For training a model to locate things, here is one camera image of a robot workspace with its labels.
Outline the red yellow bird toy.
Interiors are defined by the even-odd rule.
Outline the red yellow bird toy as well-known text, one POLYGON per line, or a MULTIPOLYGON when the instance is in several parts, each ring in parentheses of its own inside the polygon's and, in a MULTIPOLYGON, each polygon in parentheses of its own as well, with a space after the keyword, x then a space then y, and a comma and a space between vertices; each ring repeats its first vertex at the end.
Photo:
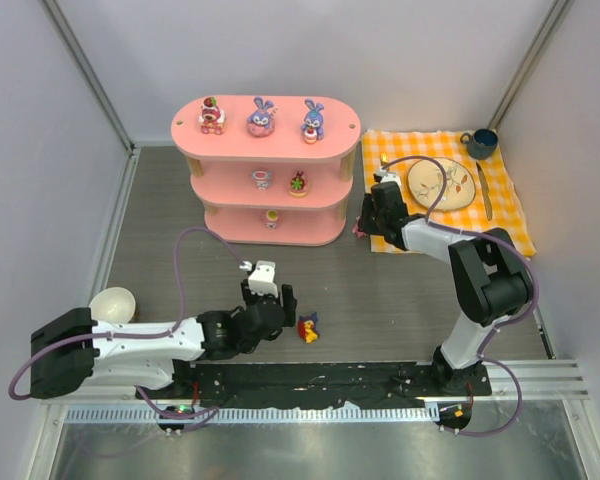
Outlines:
POLYGON ((313 312, 309 315, 300 316, 296 324, 299 337, 306 343, 311 344, 319 339, 320 334, 317 330, 318 315, 313 312))

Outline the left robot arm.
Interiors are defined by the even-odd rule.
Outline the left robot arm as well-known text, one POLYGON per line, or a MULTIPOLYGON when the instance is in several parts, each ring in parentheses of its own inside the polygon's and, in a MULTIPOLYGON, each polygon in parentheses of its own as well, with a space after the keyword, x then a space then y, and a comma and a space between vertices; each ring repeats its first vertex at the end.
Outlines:
POLYGON ((139 386, 158 391, 177 382, 181 367, 196 361, 250 354, 295 324, 291 285, 258 295, 241 283, 245 304, 207 311, 181 322, 113 324, 74 308, 31 336, 30 394, 52 399, 84 385, 139 386))

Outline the pink pig toy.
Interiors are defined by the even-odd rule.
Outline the pink pig toy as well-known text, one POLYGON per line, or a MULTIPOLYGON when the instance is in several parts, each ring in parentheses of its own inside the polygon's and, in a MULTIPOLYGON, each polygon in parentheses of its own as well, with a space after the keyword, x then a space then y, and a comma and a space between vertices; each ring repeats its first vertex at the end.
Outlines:
POLYGON ((358 217, 356 218, 356 220, 355 220, 355 224, 354 224, 354 227, 353 227, 353 229, 352 229, 352 233, 353 233, 353 234, 354 234, 354 235, 355 235, 357 238, 363 238, 363 237, 365 237, 365 236, 366 236, 366 234, 360 230, 360 219, 361 219, 361 217, 360 217, 360 216, 358 216, 358 217))

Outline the purple bunny with cake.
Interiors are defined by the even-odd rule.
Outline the purple bunny with cake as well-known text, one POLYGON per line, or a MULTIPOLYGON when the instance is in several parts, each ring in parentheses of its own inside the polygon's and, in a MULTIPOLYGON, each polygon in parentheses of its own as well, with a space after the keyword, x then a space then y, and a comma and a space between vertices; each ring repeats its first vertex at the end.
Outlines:
POLYGON ((307 144, 313 144, 324 138, 324 106, 310 98, 307 98, 304 103, 308 112, 301 125, 302 138, 307 144))

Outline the pink bear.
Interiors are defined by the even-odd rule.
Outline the pink bear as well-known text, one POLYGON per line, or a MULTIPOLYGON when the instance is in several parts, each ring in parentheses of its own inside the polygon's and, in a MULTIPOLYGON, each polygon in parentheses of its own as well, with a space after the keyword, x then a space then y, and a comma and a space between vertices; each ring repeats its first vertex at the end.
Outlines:
POLYGON ((203 134, 222 135, 224 133, 227 125, 226 113, 218 105, 215 97, 208 96, 202 101, 198 121, 203 134))
POLYGON ((295 198, 303 198, 309 192, 309 184, 303 171, 297 171, 289 181, 288 193, 295 198))

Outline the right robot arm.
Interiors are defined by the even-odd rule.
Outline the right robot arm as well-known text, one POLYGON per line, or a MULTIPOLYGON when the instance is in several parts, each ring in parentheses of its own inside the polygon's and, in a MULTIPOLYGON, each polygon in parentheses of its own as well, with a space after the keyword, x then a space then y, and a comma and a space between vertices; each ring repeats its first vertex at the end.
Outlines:
POLYGON ((464 232, 411 215, 394 181, 364 195, 358 231, 450 266, 460 316, 432 357, 433 381, 443 390, 464 388, 496 330, 534 308, 536 281, 505 230, 464 232))

